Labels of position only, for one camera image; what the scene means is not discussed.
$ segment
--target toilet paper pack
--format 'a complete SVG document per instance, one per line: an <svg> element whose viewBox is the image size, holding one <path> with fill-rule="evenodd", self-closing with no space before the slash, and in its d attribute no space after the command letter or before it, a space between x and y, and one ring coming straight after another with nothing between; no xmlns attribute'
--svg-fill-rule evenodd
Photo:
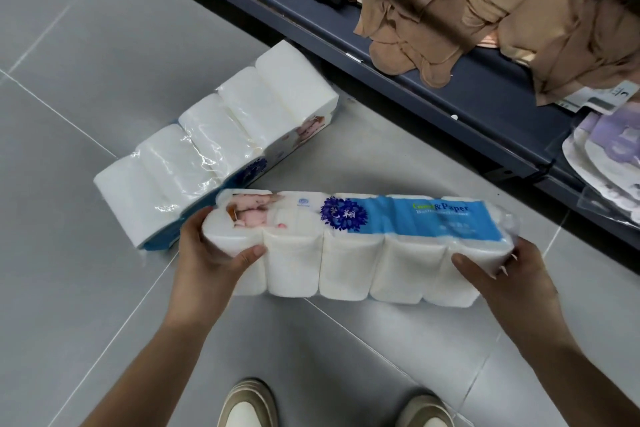
<svg viewBox="0 0 640 427"><path fill-rule="evenodd" d="M247 186L331 122L338 94L292 45L279 42L256 65L265 77L240 70L95 177L133 245L168 249L220 190ZM252 274L248 293L260 291Z"/></svg>
<svg viewBox="0 0 640 427"><path fill-rule="evenodd" d="M464 253L495 274L511 256L518 221L464 197L229 188L218 195L202 231L232 256L251 245L268 248L256 267L259 277L250 284L243 276L238 295L268 291L350 301L371 295L393 303L469 307L478 292L451 255Z"/></svg>

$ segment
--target white sneaker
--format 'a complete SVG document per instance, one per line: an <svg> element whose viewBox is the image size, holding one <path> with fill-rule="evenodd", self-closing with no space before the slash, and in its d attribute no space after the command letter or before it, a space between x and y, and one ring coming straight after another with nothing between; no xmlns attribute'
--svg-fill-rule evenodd
<svg viewBox="0 0 640 427"><path fill-rule="evenodd" d="M439 398L420 395L404 407L396 427L453 427L453 419Z"/></svg>
<svg viewBox="0 0 640 427"><path fill-rule="evenodd" d="M276 403L267 385L250 379L233 387L222 406L218 427L278 427Z"/></svg>

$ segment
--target hand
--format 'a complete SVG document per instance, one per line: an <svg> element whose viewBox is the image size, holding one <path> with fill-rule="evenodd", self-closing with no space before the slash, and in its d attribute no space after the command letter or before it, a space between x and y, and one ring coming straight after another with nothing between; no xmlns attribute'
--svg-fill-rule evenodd
<svg viewBox="0 0 640 427"><path fill-rule="evenodd" d="M495 278L460 253L454 253L451 261L482 294L525 358L550 344L577 348L538 247L518 237L513 254L515 258L504 266L506 273L498 273Z"/></svg>
<svg viewBox="0 0 640 427"><path fill-rule="evenodd" d="M211 206L194 213L180 230L178 267L164 324L208 334L227 308L240 276L266 252L256 245L229 257L202 235Z"/></svg>

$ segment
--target cardboard tag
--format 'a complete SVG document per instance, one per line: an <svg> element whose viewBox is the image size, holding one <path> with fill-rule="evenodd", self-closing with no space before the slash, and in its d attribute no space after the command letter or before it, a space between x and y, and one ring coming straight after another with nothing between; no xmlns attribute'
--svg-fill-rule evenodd
<svg viewBox="0 0 640 427"><path fill-rule="evenodd" d="M563 100L556 101L556 104L572 112L577 112L582 107L588 107L604 115L611 115L634 96L639 89L640 85L628 80L624 80L613 88L602 90L585 86L571 95L565 96Z"/></svg>

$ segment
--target blue label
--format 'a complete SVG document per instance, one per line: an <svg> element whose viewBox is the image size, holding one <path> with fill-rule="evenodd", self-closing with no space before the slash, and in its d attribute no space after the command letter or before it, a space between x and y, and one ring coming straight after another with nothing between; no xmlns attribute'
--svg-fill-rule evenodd
<svg viewBox="0 0 640 427"><path fill-rule="evenodd" d="M327 225L349 233L502 240L481 201L332 196L324 202L321 215Z"/></svg>

